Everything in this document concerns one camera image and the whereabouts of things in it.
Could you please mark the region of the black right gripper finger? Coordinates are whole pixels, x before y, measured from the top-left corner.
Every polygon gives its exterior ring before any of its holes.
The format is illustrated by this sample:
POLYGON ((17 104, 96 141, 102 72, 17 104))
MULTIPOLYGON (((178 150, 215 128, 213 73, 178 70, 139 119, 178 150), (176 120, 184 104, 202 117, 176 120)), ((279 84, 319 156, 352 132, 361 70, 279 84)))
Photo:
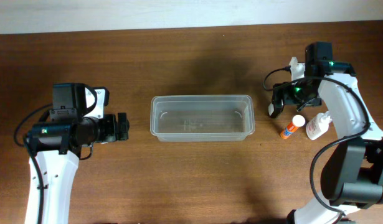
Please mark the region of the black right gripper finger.
POLYGON ((282 101, 271 102, 268 106, 268 115, 270 118, 277 118, 283 109, 284 104, 282 101))
POLYGON ((321 99, 320 98, 312 98, 308 101, 304 101, 304 102, 302 102, 302 104, 297 106, 296 110, 301 111, 304 108, 309 107, 309 106, 312 106, 312 107, 321 106, 321 99))

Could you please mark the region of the orange glue stick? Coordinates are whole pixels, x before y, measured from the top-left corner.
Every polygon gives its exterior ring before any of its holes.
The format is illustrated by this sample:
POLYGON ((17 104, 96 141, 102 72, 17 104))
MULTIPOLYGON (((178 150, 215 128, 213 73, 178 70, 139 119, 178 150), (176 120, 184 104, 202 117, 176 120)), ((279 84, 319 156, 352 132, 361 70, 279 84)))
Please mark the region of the orange glue stick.
POLYGON ((283 139, 288 139, 295 131, 304 126, 305 122, 306 120, 302 115, 295 115, 292 118, 292 121, 280 133, 280 137, 283 139))

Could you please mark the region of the white pump bottle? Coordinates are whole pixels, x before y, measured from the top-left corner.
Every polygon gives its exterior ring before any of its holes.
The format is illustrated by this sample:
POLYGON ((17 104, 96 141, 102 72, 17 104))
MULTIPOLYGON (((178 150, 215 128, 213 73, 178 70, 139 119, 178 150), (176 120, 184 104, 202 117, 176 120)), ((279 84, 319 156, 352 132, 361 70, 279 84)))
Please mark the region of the white pump bottle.
POLYGON ((315 140, 322 136, 328 129, 329 124, 332 122, 330 111, 325 113, 318 113, 306 125, 306 134, 311 140, 315 140))

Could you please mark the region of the dark bottle white cap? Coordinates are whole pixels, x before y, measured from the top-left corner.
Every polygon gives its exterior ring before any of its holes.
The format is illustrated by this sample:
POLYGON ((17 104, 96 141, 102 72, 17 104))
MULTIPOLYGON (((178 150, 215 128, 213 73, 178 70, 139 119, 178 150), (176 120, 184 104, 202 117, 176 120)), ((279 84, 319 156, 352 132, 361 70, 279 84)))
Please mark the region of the dark bottle white cap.
POLYGON ((278 108, 272 103, 268 106, 268 115, 271 118, 276 118, 278 116, 278 108))

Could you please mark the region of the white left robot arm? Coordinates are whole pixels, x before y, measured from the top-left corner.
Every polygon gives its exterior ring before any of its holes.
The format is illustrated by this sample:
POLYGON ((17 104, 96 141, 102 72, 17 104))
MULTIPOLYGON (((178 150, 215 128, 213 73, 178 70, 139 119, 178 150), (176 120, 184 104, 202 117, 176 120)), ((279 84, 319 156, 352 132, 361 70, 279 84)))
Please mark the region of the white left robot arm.
POLYGON ((26 223, 68 223, 82 148, 129 138, 126 113, 61 121, 49 115, 46 111, 23 137, 31 175, 26 223))

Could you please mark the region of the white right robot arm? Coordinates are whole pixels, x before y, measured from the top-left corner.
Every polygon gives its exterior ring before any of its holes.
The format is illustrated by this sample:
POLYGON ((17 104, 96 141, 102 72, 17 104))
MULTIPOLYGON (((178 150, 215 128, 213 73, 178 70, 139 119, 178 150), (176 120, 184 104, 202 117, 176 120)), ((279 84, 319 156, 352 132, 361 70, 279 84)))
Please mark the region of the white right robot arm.
POLYGON ((311 162, 313 199, 292 210, 286 222, 339 223, 350 213, 383 204, 383 131, 369 114, 352 66, 292 58, 286 71, 291 81, 273 85, 269 116, 277 118, 286 105, 302 110, 325 103, 338 137, 311 162))

